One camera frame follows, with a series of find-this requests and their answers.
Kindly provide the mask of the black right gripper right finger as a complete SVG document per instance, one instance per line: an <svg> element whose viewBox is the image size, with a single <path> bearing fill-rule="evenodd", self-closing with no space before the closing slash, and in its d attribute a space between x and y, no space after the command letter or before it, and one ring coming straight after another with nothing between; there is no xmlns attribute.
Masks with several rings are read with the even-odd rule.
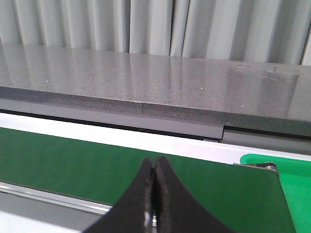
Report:
<svg viewBox="0 0 311 233"><path fill-rule="evenodd" d="M183 185L169 160L155 159L152 204L158 233L232 233Z"/></svg>

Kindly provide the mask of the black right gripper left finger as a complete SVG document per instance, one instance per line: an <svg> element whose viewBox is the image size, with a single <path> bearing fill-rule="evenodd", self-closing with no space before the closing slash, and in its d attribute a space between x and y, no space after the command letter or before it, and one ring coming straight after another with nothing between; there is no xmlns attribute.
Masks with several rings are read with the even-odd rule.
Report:
<svg viewBox="0 0 311 233"><path fill-rule="evenodd" d="M109 212L84 230L86 233L151 233L153 228L152 160L143 159L131 184Z"/></svg>

